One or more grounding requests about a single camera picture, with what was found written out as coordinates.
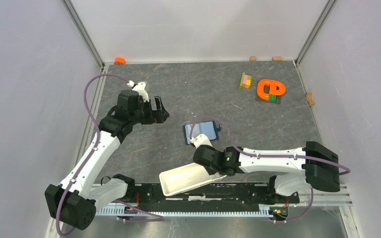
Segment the navy blue card holder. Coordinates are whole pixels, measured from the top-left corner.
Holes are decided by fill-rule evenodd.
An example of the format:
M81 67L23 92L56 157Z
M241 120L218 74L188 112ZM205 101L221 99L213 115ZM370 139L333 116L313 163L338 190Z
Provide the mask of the navy blue card holder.
M185 145L190 144L190 131L191 124L183 125L183 132L185 137ZM219 139L219 132L221 131L221 126L217 125L215 121L206 121L197 123L193 127L192 136L195 137L200 134L205 134L210 141Z

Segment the white plastic tray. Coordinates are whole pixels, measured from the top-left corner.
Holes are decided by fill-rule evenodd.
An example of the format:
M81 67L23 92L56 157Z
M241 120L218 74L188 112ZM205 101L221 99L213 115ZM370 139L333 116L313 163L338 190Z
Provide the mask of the white plastic tray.
M165 196L188 192L196 188L224 179L227 175L210 175L204 166L191 163L159 174L159 180Z

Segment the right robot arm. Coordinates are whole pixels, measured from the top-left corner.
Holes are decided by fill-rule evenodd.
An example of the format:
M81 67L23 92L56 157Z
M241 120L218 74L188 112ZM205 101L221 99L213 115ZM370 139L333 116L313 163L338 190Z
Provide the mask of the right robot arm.
M280 202L296 191L316 189L324 192L340 191L338 155L315 141L304 147L288 150L255 150L230 146L223 151L211 145L200 145L193 162L209 174L234 176L254 172L277 172L269 180L267 197Z

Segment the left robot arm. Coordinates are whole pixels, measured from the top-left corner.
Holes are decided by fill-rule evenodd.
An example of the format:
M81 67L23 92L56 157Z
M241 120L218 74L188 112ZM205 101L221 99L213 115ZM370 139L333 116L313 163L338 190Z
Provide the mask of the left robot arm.
M156 108L144 90L123 90L117 103L100 120L95 136L78 164L58 185L50 184L45 199L52 218L76 229L84 230L96 212L120 198L132 201L136 189L132 178L115 175L96 191L94 180L136 124L164 123L170 116L162 99L154 98Z

